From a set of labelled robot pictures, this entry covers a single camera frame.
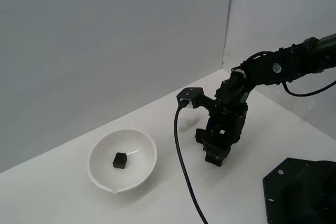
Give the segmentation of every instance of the white bowl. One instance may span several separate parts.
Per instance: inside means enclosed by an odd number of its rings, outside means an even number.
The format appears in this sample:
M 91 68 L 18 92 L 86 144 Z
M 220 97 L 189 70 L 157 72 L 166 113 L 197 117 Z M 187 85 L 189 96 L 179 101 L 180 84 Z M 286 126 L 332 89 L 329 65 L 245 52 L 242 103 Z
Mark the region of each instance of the white bowl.
M 125 169 L 113 167 L 117 152 L 127 154 Z M 117 130 L 93 147 L 88 174 L 96 186 L 116 194 L 144 182 L 154 169 L 157 154 L 154 141 L 146 133 L 129 128 Z

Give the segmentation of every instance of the white wall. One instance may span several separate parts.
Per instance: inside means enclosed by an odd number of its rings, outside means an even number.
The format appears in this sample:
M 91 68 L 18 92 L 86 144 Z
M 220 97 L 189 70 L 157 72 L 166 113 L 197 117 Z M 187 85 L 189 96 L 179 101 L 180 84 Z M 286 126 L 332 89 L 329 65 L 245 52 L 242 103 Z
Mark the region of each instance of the white wall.
M 238 66 L 259 51 L 276 51 L 309 37 L 334 33 L 336 0 L 231 0 L 223 67 L 229 70 Z M 289 87 L 295 92 L 310 92 L 334 80 L 336 69 L 311 74 Z M 257 90 L 336 138 L 336 88 L 311 98 L 291 97 L 282 86 L 260 86 Z
M 228 3 L 0 0 L 0 172 L 219 69 Z

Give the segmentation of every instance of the black wire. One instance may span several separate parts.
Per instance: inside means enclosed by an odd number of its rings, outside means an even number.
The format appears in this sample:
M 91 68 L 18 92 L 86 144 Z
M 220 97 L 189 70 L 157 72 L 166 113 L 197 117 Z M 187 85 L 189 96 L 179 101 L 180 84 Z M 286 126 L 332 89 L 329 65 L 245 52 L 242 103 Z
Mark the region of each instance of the black wire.
M 310 92 L 310 93 L 307 93 L 307 94 L 295 94 L 295 93 L 292 93 L 292 92 L 289 91 L 289 89 L 287 87 L 287 84 L 285 82 L 282 83 L 283 88 L 285 89 L 285 91 L 287 93 L 289 93 L 290 95 L 294 96 L 294 97 L 309 97 L 311 95 L 315 95 L 315 94 L 321 93 L 321 92 L 327 90 L 328 88 L 331 88 L 335 84 L 336 84 L 336 81 L 334 81 L 334 82 L 330 83 L 329 85 L 325 86 L 324 88 L 319 89 L 319 90 L 314 91 L 314 92 Z
M 183 175 L 184 175 L 185 181 L 187 182 L 188 189 L 189 189 L 191 198 L 193 200 L 193 203 L 194 203 L 194 205 L 196 207 L 196 210 L 197 210 L 199 216 L 201 217 L 203 223 L 204 224 L 208 224 L 207 220 L 205 219 L 205 217 L 204 217 L 204 215 L 203 215 L 203 213 L 202 213 L 202 211 L 201 211 L 201 209 L 200 209 L 200 207 L 199 207 L 199 205 L 197 203 L 197 200 L 196 200 L 193 188 L 191 186 L 191 183 L 190 183 L 190 180 L 189 180 L 189 177 L 188 177 L 187 170 L 185 169 L 185 166 L 184 166 L 184 162 L 183 162 L 183 158 L 182 158 L 182 154 L 181 154 L 181 150 L 180 150 L 180 145 L 178 144 L 178 139 L 179 138 L 177 137 L 177 119 L 178 119 L 178 114 L 180 113 L 180 111 L 182 110 L 182 108 L 183 108 L 183 106 L 180 106 L 177 109 L 176 114 L 175 114 L 175 119 L 174 119 L 174 137 L 175 137 L 175 144 L 176 144 L 177 155 L 179 156 L 178 158 L 180 160 L 180 164 L 181 164 L 181 167 L 182 167 Z

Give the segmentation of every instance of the black mounting plate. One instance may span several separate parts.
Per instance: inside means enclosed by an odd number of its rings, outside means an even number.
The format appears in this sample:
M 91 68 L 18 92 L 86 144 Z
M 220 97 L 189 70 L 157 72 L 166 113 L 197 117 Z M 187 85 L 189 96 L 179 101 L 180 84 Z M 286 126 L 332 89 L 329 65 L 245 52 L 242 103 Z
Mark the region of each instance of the black mounting plate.
M 286 158 L 262 181 L 266 205 L 267 222 L 269 224 L 289 224 L 284 209 L 284 188 L 314 161 Z

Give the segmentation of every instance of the white surface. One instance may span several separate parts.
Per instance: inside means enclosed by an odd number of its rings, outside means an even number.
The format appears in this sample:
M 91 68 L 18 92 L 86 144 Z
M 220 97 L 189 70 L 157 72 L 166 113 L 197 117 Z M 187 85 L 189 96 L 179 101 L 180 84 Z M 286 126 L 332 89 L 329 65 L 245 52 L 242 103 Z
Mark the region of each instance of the white surface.
M 118 152 L 127 155 L 124 169 L 112 165 Z M 96 186 L 116 194 L 143 183 L 155 167 L 157 154 L 155 142 L 145 132 L 116 130 L 103 137 L 90 152 L 88 174 Z
M 217 71 L 190 86 L 213 96 L 227 79 Z M 201 223 L 177 158 L 173 121 L 177 91 L 0 174 L 0 223 Z M 240 141 L 222 167 L 204 161 L 196 127 L 179 133 L 182 155 L 209 223 L 266 224 L 262 178 L 287 157 L 336 161 L 336 141 L 253 91 Z M 86 172 L 92 145 L 120 127 L 142 129 L 157 146 L 157 163 L 138 188 L 116 195 Z
M 0 172 L 221 68 L 229 0 L 0 0 Z
M 223 67 L 239 66 L 259 51 L 276 51 L 309 37 L 334 34 L 335 17 L 335 0 L 231 0 Z M 334 80 L 336 69 L 305 76 L 290 83 L 289 89 L 308 93 Z M 260 86 L 257 90 L 336 138 L 336 88 L 305 99 L 287 95 L 282 87 Z

